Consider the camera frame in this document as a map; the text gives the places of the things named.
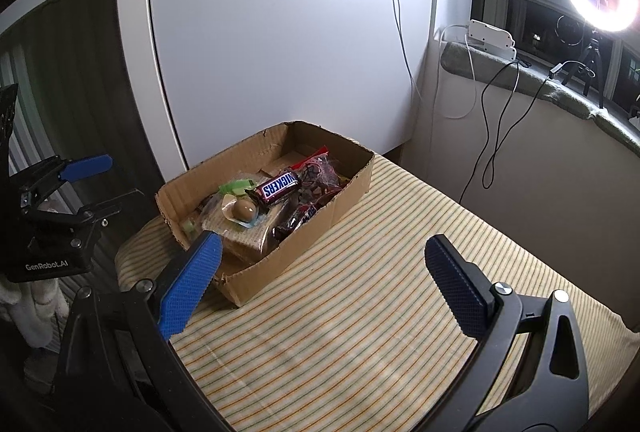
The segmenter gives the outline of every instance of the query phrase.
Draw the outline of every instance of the light stand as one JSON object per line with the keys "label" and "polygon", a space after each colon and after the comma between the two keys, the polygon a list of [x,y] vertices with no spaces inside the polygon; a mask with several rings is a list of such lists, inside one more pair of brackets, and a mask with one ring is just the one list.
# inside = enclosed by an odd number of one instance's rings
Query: light stand
{"label": "light stand", "polygon": [[[602,77],[602,57],[600,55],[600,34],[598,33],[598,31],[591,31],[591,40],[589,40],[589,44],[582,51],[582,54],[580,55],[580,58],[578,58],[578,61],[582,63],[586,68],[589,68],[588,63],[595,62],[595,70],[591,69],[595,76],[588,76],[585,79],[584,91],[582,93],[587,96],[589,94],[591,80],[597,79],[598,92],[600,93],[600,108],[604,108],[604,80]],[[569,80],[574,77],[578,68],[579,66],[577,63],[572,64],[571,68],[569,69],[569,74],[567,74],[566,77],[562,80],[563,85],[569,83]]]}

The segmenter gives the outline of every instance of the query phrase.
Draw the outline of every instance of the candy bar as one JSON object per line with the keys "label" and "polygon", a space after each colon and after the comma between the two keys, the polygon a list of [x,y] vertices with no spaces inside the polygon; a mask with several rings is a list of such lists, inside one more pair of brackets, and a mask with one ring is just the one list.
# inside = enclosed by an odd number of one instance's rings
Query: candy bar
{"label": "candy bar", "polygon": [[273,237],[282,242],[294,230],[309,221],[318,209],[314,205],[298,205],[289,218],[280,226],[273,228]]}
{"label": "candy bar", "polygon": [[257,199],[263,206],[271,206],[295,192],[299,187],[298,176],[293,171],[285,169],[278,177],[258,185],[255,190],[247,190],[247,195]]}

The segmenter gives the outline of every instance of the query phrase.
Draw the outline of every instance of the power strip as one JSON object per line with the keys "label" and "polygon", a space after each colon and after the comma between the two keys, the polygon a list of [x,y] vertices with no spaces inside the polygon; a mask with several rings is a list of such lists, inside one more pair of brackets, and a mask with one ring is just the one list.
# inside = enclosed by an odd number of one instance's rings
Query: power strip
{"label": "power strip", "polygon": [[510,62],[516,59],[515,42],[511,33],[490,26],[478,20],[469,22],[469,40],[479,42],[479,46],[474,44],[476,49],[484,50],[499,58],[504,58]]}

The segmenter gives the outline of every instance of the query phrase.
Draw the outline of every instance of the snickers bar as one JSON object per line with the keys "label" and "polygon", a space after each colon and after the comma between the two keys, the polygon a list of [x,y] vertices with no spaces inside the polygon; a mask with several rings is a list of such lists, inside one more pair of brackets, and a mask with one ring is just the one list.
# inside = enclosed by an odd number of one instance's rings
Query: snickers bar
{"label": "snickers bar", "polygon": [[271,206],[283,199],[300,187],[300,179],[291,170],[285,170],[278,177],[270,179],[255,187],[255,190],[247,190],[247,194],[257,199],[265,206]]}

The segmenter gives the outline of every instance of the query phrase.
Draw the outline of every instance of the window sill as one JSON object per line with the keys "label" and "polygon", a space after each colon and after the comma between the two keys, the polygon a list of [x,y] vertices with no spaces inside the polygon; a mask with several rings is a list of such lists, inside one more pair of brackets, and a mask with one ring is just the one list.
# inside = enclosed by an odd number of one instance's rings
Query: window sill
{"label": "window sill", "polygon": [[[505,64],[507,60],[497,58],[471,47],[474,60],[476,79],[488,83]],[[440,65],[444,70],[462,78],[472,79],[469,56],[464,44],[448,42]],[[517,92],[533,97],[540,84],[548,76],[548,69],[537,62],[533,62],[531,68],[520,66],[520,80]],[[507,90],[513,89],[513,75],[503,73],[495,79],[495,86]],[[626,113],[620,107],[605,100],[605,108],[598,107],[598,94],[590,89],[588,97],[582,95],[583,86],[577,82],[569,82],[562,85],[557,79],[549,80],[538,94],[538,99],[548,101],[562,110],[580,119],[593,121],[598,128],[610,137],[625,145],[634,154],[640,157],[640,131],[626,118]]]}

